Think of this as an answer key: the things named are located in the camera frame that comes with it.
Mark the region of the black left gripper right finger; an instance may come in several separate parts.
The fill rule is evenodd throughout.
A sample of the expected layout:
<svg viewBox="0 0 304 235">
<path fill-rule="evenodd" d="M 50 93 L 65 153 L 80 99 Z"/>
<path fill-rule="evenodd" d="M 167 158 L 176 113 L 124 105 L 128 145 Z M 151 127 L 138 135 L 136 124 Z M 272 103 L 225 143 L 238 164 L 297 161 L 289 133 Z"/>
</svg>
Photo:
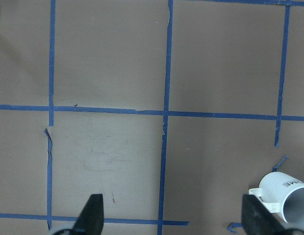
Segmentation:
<svg viewBox="0 0 304 235">
<path fill-rule="evenodd" d="M 285 228 L 253 195 L 242 196 L 241 222 L 247 235 L 283 235 Z"/>
</svg>

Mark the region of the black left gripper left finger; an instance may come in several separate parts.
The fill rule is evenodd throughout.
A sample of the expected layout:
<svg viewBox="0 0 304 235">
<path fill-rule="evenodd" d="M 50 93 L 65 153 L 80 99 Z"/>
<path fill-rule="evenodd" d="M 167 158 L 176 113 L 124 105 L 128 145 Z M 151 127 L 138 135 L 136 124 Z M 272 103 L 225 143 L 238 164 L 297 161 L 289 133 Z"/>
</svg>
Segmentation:
<svg viewBox="0 0 304 235">
<path fill-rule="evenodd" d="M 92 194 L 73 226 L 73 234 L 100 235 L 103 225 L 103 196 L 102 194 Z"/>
</svg>

